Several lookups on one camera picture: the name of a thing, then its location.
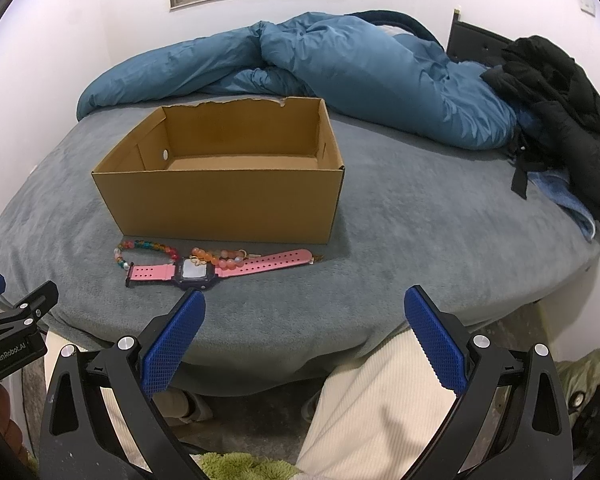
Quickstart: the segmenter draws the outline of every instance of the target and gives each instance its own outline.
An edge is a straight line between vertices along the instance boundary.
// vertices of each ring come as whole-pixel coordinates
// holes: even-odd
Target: pink watch strap
[[[294,267],[311,263],[314,256],[307,249],[297,249],[287,251],[286,253],[269,254],[261,258],[245,261],[241,267],[235,269],[221,269],[216,267],[216,274],[220,278],[230,278],[231,276],[242,276],[244,274],[254,274],[256,272],[265,272],[266,270],[284,269],[285,267]]]
[[[173,264],[133,266],[129,279],[133,282],[168,282],[175,273],[176,266]]]

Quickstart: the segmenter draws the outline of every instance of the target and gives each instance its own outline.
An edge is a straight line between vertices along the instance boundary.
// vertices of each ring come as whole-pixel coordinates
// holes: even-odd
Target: watch face
[[[207,290],[217,277],[214,264],[195,265],[186,258],[176,263],[176,274],[173,281],[182,289],[193,287]]]
[[[195,265],[188,258],[182,263],[182,278],[184,280],[199,280],[206,276],[206,264]]]

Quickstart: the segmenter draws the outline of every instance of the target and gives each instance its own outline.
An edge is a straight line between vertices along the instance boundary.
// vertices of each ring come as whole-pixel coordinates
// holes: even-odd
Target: floor
[[[527,350],[538,342],[547,343],[536,304],[521,307],[506,318],[478,331],[499,346]],[[43,360],[23,370],[25,412],[29,435],[38,451],[42,409],[45,399]],[[257,456],[295,462],[309,424],[302,419],[301,407],[322,385],[322,380],[286,384],[249,397],[212,397],[208,403],[214,420],[176,428],[176,436],[215,452],[242,451]],[[480,462],[493,435],[505,392],[499,391],[491,405],[480,437],[465,462]]]

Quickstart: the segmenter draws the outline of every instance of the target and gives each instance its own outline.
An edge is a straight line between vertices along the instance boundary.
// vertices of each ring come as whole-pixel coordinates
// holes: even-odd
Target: bed headboard
[[[454,11],[446,54],[454,61],[477,61],[492,65],[490,59],[500,57],[504,46],[511,40],[490,30],[460,21],[460,12]]]

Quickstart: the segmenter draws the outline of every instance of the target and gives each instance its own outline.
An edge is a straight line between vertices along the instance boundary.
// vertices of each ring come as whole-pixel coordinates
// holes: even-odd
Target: blue comforter
[[[77,117],[193,92],[318,96],[348,116],[485,150],[509,140],[516,115],[480,79],[484,70],[452,62],[433,41],[308,12],[132,57],[86,88]]]

